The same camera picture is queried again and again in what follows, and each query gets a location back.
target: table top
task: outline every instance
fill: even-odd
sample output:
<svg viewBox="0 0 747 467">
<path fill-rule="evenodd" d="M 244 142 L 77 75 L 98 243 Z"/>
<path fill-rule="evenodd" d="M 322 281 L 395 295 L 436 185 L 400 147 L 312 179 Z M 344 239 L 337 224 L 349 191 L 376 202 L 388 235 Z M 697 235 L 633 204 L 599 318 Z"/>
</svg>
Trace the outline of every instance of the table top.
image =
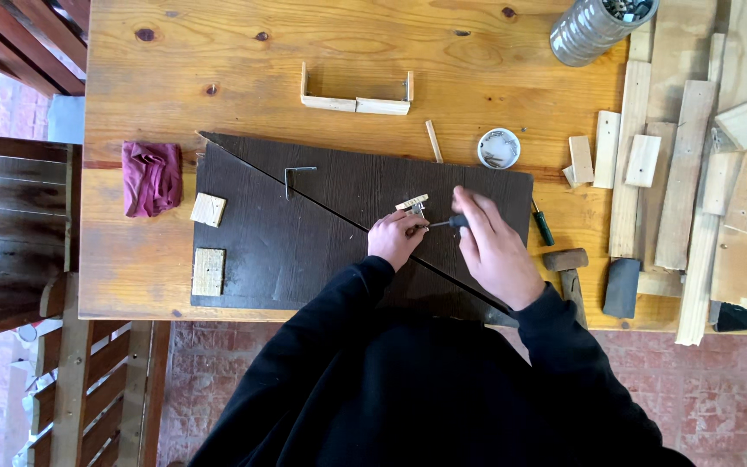
<svg viewBox="0 0 747 467">
<path fill-rule="evenodd" d="M 570 190 L 561 170 L 570 165 L 568 137 L 586 134 L 594 144 L 597 112 L 619 112 L 628 48 L 622 41 L 583 68 L 558 62 L 549 30 L 571 4 L 92 0 L 80 316 L 284 321 L 295 313 L 189 304 L 189 215 L 205 145 L 195 131 L 434 160 L 424 123 L 432 120 L 449 163 L 480 164 L 476 145 L 492 128 L 517 134 L 513 169 L 534 175 L 534 199 L 555 236 L 546 247 L 530 223 L 530 254 L 557 284 L 540 255 L 587 250 L 589 266 L 578 275 L 591 329 L 676 331 L 676 298 L 640 295 L 632 320 L 601 313 L 612 190 Z M 349 99 L 400 99 L 413 70 L 411 110 L 306 108 L 303 61 L 310 92 Z M 180 207 L 156 218 L 123 216 L 123 141 L 180 143 Z"/>
</svg>

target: maroon cloth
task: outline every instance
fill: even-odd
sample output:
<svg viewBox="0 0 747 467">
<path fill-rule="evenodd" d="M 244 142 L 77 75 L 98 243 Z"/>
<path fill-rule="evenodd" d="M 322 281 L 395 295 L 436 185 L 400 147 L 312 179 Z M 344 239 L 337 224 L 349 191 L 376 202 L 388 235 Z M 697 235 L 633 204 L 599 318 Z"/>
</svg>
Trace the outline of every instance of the maroon cloth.
<svg viewBox="0 0 747 467">
<path fill-rule="evenodd" d="M 127 217 L 154 217 L 180 205 L 180 146 L 123 141 Z"/>
</svg>

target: small white dish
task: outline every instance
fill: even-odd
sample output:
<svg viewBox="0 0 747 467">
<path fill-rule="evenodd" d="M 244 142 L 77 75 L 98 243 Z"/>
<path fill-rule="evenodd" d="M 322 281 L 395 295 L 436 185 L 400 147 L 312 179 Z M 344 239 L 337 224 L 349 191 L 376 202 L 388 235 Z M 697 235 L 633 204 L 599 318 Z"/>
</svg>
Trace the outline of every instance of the small white dish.
<svg viewBox="0 0 747 467">
<path fill-rule="evenodd" d="M 477 158 L 490 169 L 509 169 L 520 158 L 520 140 L 505 128 L 494 128 L 477 142 Z"/>
</svg>

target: white bowl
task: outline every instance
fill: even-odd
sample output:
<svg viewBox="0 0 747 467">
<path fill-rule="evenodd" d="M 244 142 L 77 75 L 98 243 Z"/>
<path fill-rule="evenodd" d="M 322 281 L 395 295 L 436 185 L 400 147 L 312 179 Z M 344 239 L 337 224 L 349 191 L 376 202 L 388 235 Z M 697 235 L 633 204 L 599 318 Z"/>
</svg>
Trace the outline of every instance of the white bowl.
<svg viewBox="0 0 747 467">
<path fill-rule="evenodd" d="M 490 138 L 489 135 L 495 131 L 499 131 L 503 135 Z M 499 165 L 498 167 L 486 162 L 485 155 L 489 154 L 498 159 L 495 162 Z M 520 140 L 518 140 L 518 137 L 514 133 L 505 128 L 489 130 L 477 142 L 477 158 L 480 159 L 483 165 L 490 169 L 509 169 L 520 158 Z"/>
</svg>

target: red brick floor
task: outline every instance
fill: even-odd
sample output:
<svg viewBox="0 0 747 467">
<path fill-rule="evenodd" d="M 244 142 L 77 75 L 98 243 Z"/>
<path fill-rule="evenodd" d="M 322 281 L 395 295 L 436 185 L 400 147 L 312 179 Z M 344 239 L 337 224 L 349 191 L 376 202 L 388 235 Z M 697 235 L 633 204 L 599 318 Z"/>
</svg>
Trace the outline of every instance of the red brick floor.
<svg viewBox="0 0 747 467">
<path fill-rule="evenodd" d="M 200 446 L 275 323 L 176 322 L 158 465 Z M 517 332 L 502 334 L 525 349 Z M 747 467 L 747 336 L 674 345 L 663 333 L 594 332 L 618 379 L 659 424 L 664 444 L 700 467 Z"/>
</svg>

